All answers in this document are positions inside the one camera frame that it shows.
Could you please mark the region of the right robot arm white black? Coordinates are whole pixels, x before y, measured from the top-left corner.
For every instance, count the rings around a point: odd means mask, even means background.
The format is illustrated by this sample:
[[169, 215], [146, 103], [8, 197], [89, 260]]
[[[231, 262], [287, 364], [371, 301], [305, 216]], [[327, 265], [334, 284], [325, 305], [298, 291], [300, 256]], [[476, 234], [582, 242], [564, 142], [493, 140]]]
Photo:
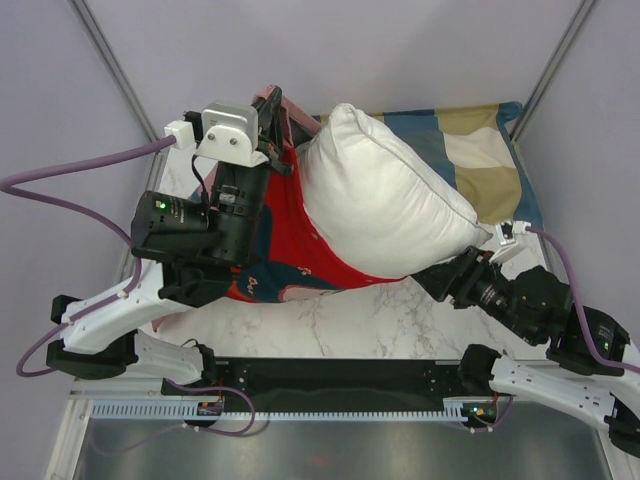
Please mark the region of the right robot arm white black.
[[413, 274], [436, 301], [477, 307], [561, 369], [596, 380], [573, 385], [537, 373], [485, 345], [467, 347], [457, 382], [469, 394], [526, 396], [607, 433], [623, 452], [639, 454], [639, 375], [629, 368], [639, 351], [611, 316], [579, 307], [568, 284], [541, 266], [506, 278], [491, 252], [467, 248], [454, 259]]

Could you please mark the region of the white pillow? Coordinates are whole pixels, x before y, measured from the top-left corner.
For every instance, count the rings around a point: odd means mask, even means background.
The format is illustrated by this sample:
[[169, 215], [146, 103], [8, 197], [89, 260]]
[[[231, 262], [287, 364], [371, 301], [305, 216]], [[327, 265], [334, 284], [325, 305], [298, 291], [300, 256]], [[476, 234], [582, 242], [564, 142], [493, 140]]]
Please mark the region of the white pillow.
[[355, 270], [399, 279], [492, 237], [472, 205], [381, 121], [336, 106], [299, 154], [306, 214]]

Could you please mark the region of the red patterned pillowcase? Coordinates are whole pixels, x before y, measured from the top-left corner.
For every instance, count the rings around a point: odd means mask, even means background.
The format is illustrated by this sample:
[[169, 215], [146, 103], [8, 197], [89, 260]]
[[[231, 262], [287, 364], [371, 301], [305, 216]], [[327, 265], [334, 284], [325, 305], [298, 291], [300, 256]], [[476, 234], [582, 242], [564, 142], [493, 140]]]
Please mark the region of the red patterned pillowcase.
[[284, 98], [280, 110], [284, 134], [284, 162], [289, 176], [274, 174], [266, 191], [253, 253], [259, 261], [236, 269], [232, 283], [220, 294], [204, 293], [206, 305], [229, 298], [245, 303], [284, 303], [322, 295], [395, 283], [401, 279], [365, 274], [340, 260], [309, 220], [304, 206], [295, 148], [315, 136], [321, 123]]

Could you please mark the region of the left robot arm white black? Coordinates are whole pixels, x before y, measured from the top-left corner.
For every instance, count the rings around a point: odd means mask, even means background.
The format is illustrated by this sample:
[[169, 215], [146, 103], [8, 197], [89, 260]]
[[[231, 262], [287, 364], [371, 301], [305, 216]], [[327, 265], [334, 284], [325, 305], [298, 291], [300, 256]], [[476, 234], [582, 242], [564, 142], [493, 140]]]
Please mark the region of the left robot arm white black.
[[145, 192], [131, 223], [134, 275], [87, 300], [57, 297], [60, 336], [46, 350], [49, 368], [84, 380], [141, 373], [187, 385], [197, 394], [219, 380], [213, 351], [160, 341], [143, 326], [223, 298], [255, 264], [253, 244], [273, 174], [283, 159], [282, 91], [272, 87], [248, 107], [213, 103], [170, 125], [178, 148], [216, 164], [196, 201]]

